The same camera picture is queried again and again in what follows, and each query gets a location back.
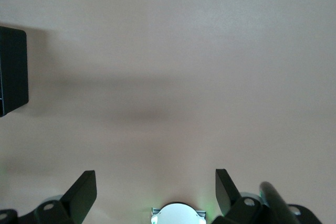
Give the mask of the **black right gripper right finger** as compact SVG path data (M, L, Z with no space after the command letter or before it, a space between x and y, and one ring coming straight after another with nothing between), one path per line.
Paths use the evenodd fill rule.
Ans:
M308 208L286 203L269 182L260 184L259 196L243 194L227 170L217 169L215 188L222 215L213 223L321 223Z

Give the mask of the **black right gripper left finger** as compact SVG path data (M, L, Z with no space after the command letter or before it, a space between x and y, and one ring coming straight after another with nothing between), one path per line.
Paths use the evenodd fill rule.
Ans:
M46 201L26 215L2 209L1 223L83 223L96 198L96 173L87 170L60 199Z

